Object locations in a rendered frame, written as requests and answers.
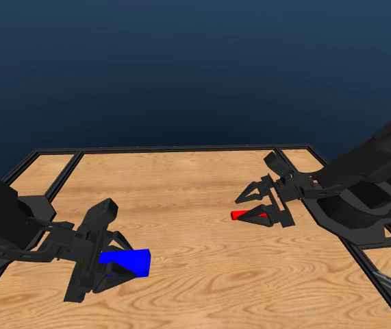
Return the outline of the blue hollow socket block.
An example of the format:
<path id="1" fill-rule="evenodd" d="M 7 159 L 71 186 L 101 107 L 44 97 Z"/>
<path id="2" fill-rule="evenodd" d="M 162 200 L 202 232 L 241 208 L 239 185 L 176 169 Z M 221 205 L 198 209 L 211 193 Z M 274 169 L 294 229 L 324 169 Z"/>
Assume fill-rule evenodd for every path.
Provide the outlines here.
<path id="1" fill-rule="evenodd" d="M 137 278 L 149 276 L 151 253 L 149 249 L 101 252 L 99 262 L 116 263 L 136 274 Z"/>

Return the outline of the thin red peg bar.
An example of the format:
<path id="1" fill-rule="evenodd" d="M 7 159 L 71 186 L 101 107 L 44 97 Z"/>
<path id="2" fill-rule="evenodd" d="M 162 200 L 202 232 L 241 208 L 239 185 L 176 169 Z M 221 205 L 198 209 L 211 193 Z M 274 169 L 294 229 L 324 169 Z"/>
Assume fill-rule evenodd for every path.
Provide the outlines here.
<path id="1" fill-rule="evenodd" d="M 238 217 L 247 213 L 249 210 L 233 210 L 230 212 L 230 217 L 232 221 L 237 221 Z M 258 217 L 268 217 L 267 214 L 264 212 L 262 214 L 258 214 Z"/>

